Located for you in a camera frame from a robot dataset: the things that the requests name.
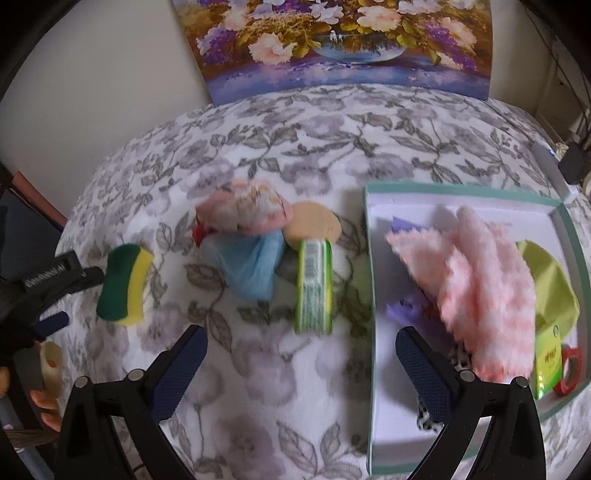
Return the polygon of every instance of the tablecloth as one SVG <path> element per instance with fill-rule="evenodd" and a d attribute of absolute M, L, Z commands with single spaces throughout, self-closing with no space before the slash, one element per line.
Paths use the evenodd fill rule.
<path fill-rule="evenodd" d="M 130 141 L 98 168 L 58 251 L 74 249 L 83 265 L 103 268 L 126 242 L 153 252 L 145 320 L 124 328 L 97 319 L 100 288 L 59 303 L 72 319 L 54 338 L 64 350 L 62 410 L 78 376 L 112 381 L 146 368 L 197 323 L 209 333 L 207 357 L 161 423 L 196 478 L 366 478 L 372 326 L 364 184 L 472 183 L 556 197 L 530 153 L 543 139 L 529 115 L 496 100 L 344 85 L 211 106 Z M 200 261 L 190 235 L 194 207 L 238 178 L 267 179 L 288 200 L 314 200 L 338 215 L 331 336 L 292 330 L 293 252 L 277 269 L 270 303 L 240 299 Z M 581 195 L 569 212 L 591 258 L 589 203 Z M 543 424 L 549 471 L 589 435 L 590 400 L 587 389 Z M 147 478 L 124 423 L 116 428 L 131 466 Z"/>

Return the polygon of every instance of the yellow sponge layer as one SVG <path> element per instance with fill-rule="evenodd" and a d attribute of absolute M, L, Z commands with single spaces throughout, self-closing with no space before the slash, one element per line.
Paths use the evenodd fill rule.
<path fill-rule="evenodd" d="M 154 256 L 144 250 L 139 251 L 127 286 L 127 317 L 117 321 L 117 325 L 129 327 L 144 319 L 144 282 Z"/>

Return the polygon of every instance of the red tape roll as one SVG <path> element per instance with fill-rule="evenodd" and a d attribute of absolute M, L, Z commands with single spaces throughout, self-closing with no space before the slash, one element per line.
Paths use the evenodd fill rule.
<path fill-rule="evenodd" d="M 569 374 L 567 378 L 562 377 L 560 382 L 554 387 L 554 391 L 560 397 L 565 397 L 571 393 L 581 380 L 581 369 L 583 368 L 583 354 L 579 348 L 562 348 L 562 371 L 570 362 Z"/>

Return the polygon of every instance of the wall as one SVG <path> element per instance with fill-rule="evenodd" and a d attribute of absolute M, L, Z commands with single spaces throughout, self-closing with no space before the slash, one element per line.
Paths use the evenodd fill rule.
<path fill-rule="evenodd" d="M 491 96 L 533 111 L 549 56 L 518 0 L 491 4 Z M 0 102 L 0 158 L 67 216 L 105 155 L 207 103 L 169 0 L 82 0 Z"/>

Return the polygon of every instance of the white power strip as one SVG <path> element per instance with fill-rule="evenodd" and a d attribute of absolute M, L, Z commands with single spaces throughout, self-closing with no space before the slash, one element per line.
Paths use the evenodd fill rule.
<path fill-rule="evenodd" d="M 558 159 L 554 151 L 552 151 L 548 144 L 538 142 L 531 148 L 531 153 L 540 166 L 541 171 L 550 179 L 550 183 L 556 190 L 556 193 L 558 193 L 560 200 L 567 205 L 573 202 L 579 195 L 580 190 L 576 185 L 566 183 L 562 172 L 558 169 Z"/>

